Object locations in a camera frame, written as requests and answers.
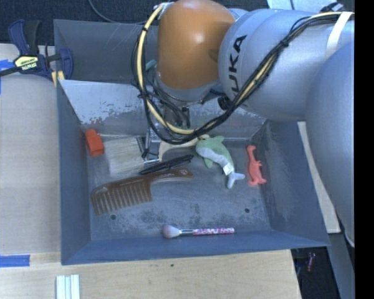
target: pink brush handle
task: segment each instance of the pink brush handle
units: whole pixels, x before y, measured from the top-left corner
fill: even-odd
[[[193,235],[216,235],[216,234],[233,234],[234,228],[201,228],[194,229]]]

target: clamp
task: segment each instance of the clamp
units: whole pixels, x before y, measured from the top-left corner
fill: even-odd
[[[61,60],[62,73],[66,79],[70,79],[74,70],[74,61],[70,49],[62,48],[59,54],[51,56],[48,56],[47,48],[46,56],[39,53],[39,47],[36,44],[36,32],[40,24],[41,21],[39,20],[25,21],[21,19],[9,26],[8,34],[11,43],[17,47],[19,56],[12,61],[13,67],[0,70],[0,77],[19,72],[45,77],[55,83],[55,72],[50,68],[50,62]]]

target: pink plastic toy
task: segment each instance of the pink plastic toy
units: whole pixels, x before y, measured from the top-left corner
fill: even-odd
[[[248,145],[247,152],[249,157],[248,172],[252,180],[248,181],[248,184],[255,186],[257,184],[264,184],[267,181],[262,177],[261,170],[259,169],[262,166],[261,161],[257,161],[254,157],[254,150],[256,150],[255,145]]]

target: yellow clamp label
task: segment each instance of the yellow clamp label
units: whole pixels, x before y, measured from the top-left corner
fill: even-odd
[[[37,57],[23,56],[15,60],[16,67],[20,67],[23,71],[37,67],[39,59]]]

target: black floor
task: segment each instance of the black floor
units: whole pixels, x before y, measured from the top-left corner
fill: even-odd
[[[155,4],[167,0],[92,0],[104,16],[118,22],[140,22]],[[226,7],[245,10],[267,8],[266,0],[214,0]],[[338,0],[354,11],[355,0]],[[7,28],[18,19],[42,21],[37,36],[39,45],[54,45],[53,19],[105,21],[93,12],[88,0],[0,0],[0,42],[9,42]],[[315,254],[308,271],[310,255]],[[297,275],[303,299],[339,299],[326,248],[294,249]]]

